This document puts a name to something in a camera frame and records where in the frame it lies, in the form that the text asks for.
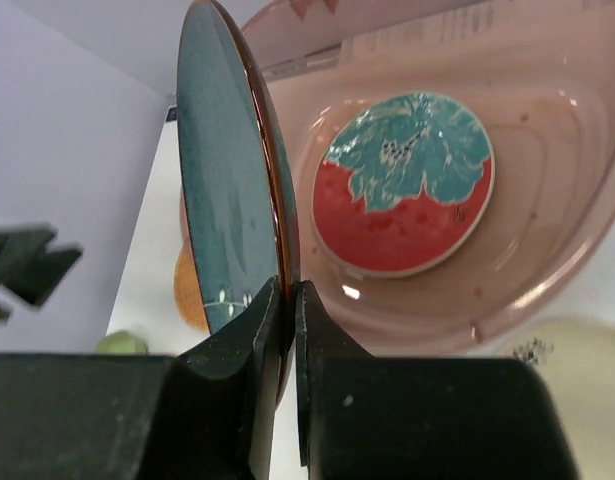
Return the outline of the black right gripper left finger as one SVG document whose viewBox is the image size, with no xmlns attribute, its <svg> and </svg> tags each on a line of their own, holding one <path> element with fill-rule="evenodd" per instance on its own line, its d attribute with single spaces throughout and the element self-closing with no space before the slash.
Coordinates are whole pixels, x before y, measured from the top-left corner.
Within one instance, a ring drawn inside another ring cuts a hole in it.
<svg viewBox="0 0 615 480">
<path fill-rule="evenodd" d="M 0 479 L 265 479 L 281 296 L 177 357 L 0 354 Z"/>
</svg>

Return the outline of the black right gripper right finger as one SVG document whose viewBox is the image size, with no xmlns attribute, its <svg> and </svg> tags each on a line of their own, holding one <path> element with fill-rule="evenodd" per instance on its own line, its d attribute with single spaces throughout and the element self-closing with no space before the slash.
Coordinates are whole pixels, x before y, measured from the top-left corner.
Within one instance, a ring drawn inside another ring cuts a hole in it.
<svg viewBox="0 0 615 480">
<path fill-rule="evenodd" d="M 300 459 L 312 479 L 575 479 L 550 394 L 512 358 L 375 357 L 296 298 Z"/>
</svg>

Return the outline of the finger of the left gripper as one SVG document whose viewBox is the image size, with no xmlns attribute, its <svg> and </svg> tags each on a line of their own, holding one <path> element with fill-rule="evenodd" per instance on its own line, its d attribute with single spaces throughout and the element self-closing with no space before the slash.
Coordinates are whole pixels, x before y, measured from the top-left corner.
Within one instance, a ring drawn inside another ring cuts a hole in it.
<svg viewBox="0 0 615 480">
<path fill-rule="evenodd" d="M 81 258 L 78 245 L 52 247 L 52 227 L 0 227 L 0 287 L 31 307 L 42 307 Z M 0 323 L 11 311 L 0 304 Z"/>
</svg>

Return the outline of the light green plate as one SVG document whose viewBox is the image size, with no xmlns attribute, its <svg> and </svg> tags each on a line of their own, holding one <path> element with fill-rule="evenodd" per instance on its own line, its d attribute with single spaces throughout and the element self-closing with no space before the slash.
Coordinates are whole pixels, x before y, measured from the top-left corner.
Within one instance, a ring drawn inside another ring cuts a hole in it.
<svg viewBox="0 0 615 480">
<path fill-rule="evenodd" d="M 110 355 L 146 355 L 148 346 L 141 337 L 121 330 L 103 337 L 95 346 L 94 352 Z"/>
</svg>

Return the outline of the woven bamboo round plate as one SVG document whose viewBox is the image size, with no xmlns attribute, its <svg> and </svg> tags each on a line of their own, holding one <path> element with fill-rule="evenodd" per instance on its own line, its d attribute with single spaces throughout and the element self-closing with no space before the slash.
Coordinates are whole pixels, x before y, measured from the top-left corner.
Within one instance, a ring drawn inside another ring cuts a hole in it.
<svg viewBox="0 0 615 480">
<path fill-rule="evenodd" d="M 173 278 L 174 300 L 181 318 L 192 328 L 208 332 L 203 299 L 196 268 L 187 243 L 184 243 L 176 262 Z"/>
</svg>

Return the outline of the dark teal round plate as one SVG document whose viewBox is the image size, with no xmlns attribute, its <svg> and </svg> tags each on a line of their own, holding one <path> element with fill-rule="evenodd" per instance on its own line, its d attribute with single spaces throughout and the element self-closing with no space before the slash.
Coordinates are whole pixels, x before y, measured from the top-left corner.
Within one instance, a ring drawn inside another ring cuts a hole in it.
<svg viewBox="0 0 615 480">
<path fill-rule="evenodd" d="M 300 279 L 296 200 L 262 73 L 217 1 L 193 2 L 177 62 L 178 148 L 189 243 L 217 332 L 270 278 L 286 305 Z"/>
</svg>

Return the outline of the cream plate with black flowers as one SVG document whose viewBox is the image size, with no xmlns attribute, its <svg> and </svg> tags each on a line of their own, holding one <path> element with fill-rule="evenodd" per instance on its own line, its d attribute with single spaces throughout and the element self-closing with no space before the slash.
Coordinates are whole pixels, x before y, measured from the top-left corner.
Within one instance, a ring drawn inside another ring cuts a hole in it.
<svg viewBox="0 0 615 480">
<path fill-rule="evenodd" d="M 615 327 L 560 317 L 501 347 L 547 385 L 582 479 L 615 479 Z"/>
</svg>

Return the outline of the red plate with teal flower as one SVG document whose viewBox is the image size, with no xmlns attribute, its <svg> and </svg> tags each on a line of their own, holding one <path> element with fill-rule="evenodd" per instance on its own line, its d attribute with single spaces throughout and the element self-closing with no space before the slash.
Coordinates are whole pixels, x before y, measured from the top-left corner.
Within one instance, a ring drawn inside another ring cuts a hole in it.
<svg viewBox="0 0 615 480">
<path fill-rule="evenodd" d="M 327 146 L 311 192 L 318 244 L 361 275 L 402 278 L 446 260 L 490 202 L 494 148 L 476 114 L 434 92 L 359 112 Z"/>
</svg>

